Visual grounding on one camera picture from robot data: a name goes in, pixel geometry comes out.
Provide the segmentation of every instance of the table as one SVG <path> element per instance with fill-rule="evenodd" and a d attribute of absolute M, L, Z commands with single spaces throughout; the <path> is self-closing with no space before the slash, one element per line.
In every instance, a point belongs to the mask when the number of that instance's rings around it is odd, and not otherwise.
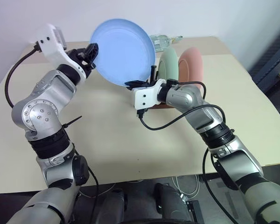
<path fill-rule="evenodd" d="M 228 49 L 215 37 L 186 38 L 173 46 L 178 56 L 189 46 L 200 49 L 206 100 L 224 109 L 227 125 L 235 129 L 261 165 L 280 163 L 280 115 Z M 25 98 L 51 69 L 41 54 L 19 66 L 10 83 L 11 100 L 15 103 Z M 0 85 L 0 193 L 42 190 L 46 185 L 36 154 L 24 131 L 12 122 L 4 82 Z M 99 183 L 201 173 L 206 145 L 186 120 L 150 131 L 136 117 L 130 98 L 128 89 L 93 71 L 61 112 L 62 123 L 83 116 L 67 133 Z M 157 127 L 178 115 L 175 109 L 150 110 L 144 120 Z M 207 159 L 206 172 L 213 171 Z M 90 178 L 87 184 L 94 181 Z"/>

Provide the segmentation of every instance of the green plate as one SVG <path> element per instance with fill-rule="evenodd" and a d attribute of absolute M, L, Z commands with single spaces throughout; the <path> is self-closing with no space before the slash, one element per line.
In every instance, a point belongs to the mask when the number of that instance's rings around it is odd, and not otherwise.
<path fill-rule="evenodd" d="M 175 50 L 168 47 L 161 55 L 158 67 L 158 79 L 178 80 L 178 59 Z"/>

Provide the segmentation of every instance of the plate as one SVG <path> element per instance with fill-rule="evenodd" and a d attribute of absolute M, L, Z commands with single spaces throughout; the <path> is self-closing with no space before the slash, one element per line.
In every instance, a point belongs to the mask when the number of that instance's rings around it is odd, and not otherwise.
<path fill-rule="evenodd" d="M 175 50 L 168 47 L 161 55 L 158 67 L 158 79 L 178 80 L 178 59 Z"/>
<path fill-rule="evenodd" d="M 197 48 L 189 48 L 185 50 L 178 61 L 179 82 L 192 82 L 203 80 L 203 62 L 202 57 Z"/>
<path fill-rule="evenodd" d="M 90 43 L 98 43 L 93 61 L 97 71 L 109 82 L 146 81 L 155 62 L 154 45 L 137 24 L 123 19 L 108 20 L 99 25 Z"/>

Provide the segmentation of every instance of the wall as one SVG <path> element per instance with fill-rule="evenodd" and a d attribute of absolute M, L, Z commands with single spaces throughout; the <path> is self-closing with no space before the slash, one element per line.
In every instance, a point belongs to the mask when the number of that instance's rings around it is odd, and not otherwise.
<path fill-rule="evenodd" d="M 44 23 L 75 42 L 110 18 L 132 20 L 149 34 L 217 36 L 249 69 L 280 32 L 280 0 L 0 0 L 0 82 Z"/>

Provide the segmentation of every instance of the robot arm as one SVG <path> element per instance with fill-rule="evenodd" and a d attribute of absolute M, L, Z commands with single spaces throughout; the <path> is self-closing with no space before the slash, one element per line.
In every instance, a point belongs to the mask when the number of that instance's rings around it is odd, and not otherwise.
<path fill-rule="evenodd" d="M 14 105 L 12 119 L 25 130 L 48 188 L 34 195 L 9 224 L 67 223 L 80 186 L 89 178 L 86 159 L 75 155 L 58 115 L 76 93 L 76 85 L 95 67 L 92 62 L 98 45 L 65 52 L 62 33 L 52 25 L 39 32 L 38 44 L 57 69 L 49 71 L 27 98 Z"/>
<path fill-rule="evenodd" d="M 155 104 L 165 103 L 185 113 L 209 104 L 195 85 L 177 85 L 175 80 L 166 82 L 159 79 L 154 86 L 133 88 L 132 92 L 135 109 L 142 111 Z M 215 169 L 226 186 L 242 192 L 256 223 L 280 223 L 280 186 L 263 177 L 259 162 L 239 137 L 233 134 L 234 130 L 223 122 L 217 111 L 212 107 L 204 107 L 185 118 L 200 134 L 209 152 L 217 158 Z"/>

